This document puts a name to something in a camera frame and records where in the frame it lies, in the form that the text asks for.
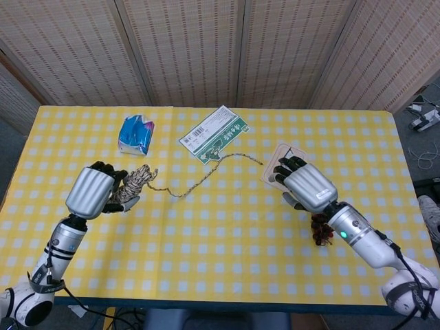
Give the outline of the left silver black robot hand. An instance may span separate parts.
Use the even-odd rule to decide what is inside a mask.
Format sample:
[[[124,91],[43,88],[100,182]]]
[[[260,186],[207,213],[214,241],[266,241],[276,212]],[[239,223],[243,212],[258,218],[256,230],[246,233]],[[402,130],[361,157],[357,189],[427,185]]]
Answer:
[[[68,211],[85,220],[95,219],[102,213],[129,211],[140,197],[123,201],[116,196],[127,176],[125,170],[115,170],[101,161],[83,168],[66,199]]]

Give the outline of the beige plastic lid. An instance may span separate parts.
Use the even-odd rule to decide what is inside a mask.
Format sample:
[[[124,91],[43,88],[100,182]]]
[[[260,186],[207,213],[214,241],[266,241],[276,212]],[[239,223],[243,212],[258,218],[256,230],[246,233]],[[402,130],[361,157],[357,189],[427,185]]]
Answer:
[[[280,143],[272,153],[272,156],[266,161],[265,168],[263,174],[261,176],[261,181],[265,182],[269,186],[279,189],[282,192],[288,192],[289,190],[282,184],[278,183],[275,180],[275,173],[273,172],[274,168],[278,166],[280,158],[290,158],[292,156],[296,156],[307,160],[307,154],[303,150],[291,146],[286,143]]]

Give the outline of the dark red grape bunch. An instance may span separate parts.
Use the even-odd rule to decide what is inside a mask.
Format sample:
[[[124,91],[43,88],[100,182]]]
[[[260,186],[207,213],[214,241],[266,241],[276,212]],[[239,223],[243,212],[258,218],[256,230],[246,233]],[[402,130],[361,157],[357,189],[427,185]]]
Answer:
[[[333,229],[328,224],[328,218],[324,214],[313,214],[310,227],[312,238],[317,246],[333,244]]]

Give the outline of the black flat floor object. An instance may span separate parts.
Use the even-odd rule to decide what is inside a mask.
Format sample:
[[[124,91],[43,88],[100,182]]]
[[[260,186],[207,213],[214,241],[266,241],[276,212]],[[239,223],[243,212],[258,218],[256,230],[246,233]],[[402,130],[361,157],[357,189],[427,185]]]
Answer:
[[[432,187],[436,185],[440,185],[440,177],[433,177],[430,179],[423,179],[413,182],[413,186],[415,188]]]

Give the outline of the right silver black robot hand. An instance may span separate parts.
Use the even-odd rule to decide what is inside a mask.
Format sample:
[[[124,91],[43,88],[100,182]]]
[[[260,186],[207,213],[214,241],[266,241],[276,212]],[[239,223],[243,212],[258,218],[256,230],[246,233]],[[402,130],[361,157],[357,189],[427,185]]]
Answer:
[[[296,210],[319,214],[338,201],[338,191],[332,182],[302,158],[280,158],[273,174],[276,182],[287,189],[283,199]]]

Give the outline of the grey white shoe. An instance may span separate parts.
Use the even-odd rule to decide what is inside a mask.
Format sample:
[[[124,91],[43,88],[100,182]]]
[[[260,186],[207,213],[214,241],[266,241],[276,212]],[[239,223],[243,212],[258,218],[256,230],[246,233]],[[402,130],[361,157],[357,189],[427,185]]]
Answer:
[[[431,239],[440,243],[440,207],[427,195],[417,198]]]

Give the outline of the bamboo folding screen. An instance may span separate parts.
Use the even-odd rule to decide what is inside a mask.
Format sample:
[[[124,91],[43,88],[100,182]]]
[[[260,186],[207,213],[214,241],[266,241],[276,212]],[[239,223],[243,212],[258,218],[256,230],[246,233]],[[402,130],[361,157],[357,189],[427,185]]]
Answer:
[[[440,0],[0,0],[0,119],[43,105],[399,111]]]

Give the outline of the white black floor device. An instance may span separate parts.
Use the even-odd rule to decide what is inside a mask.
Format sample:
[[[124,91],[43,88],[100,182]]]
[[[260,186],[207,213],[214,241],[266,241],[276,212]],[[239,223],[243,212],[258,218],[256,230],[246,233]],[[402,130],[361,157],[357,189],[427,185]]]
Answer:
[[[434,105],[434,109],[427,113],[422,113],[422,106],[418,104],[410,105],[407,110],[417,116],[417,118],[408,125],[413,131],[425,131],[436,124],[440,124],[440,107],[438,105]]]

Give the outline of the flattened green white carton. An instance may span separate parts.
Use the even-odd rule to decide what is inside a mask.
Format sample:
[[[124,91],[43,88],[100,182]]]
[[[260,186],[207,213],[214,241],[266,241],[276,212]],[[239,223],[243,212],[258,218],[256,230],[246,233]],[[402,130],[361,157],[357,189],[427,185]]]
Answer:
[[[207,164],[219,161],[222,150],[249,129],[241,116],[222,105],[189,130],[179,142],[202,164]]]

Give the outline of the blue tissue pack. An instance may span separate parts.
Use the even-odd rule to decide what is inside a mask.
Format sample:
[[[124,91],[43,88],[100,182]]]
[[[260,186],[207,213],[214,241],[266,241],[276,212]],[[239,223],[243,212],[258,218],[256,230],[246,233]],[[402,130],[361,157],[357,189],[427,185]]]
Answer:
[[[154,128],[154,121],[143,115],[126,117],[119,132],[118,149],[122,153],[146,156]]]

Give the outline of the yellow white checkered tablecloth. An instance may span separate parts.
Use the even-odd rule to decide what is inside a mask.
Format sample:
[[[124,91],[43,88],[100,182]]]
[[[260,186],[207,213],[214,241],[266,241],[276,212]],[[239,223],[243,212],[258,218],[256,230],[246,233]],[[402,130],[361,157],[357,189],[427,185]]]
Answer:
[[[440,277],[393,116],[386,111],[239,109],[249,131],[202,164],[179,139],[209,108],[41,107],[0,210],[0,291],[24,282],[80,171],[100,160],[159,173],[126,213],[89,221],[64,279],[79,298],[378,305],[390,268],[340,237],[315,244],[310,216],[261,181],[280,143],[302,149],[404,254]],[[155,123],[148,154],[118,149],[124,119]]]

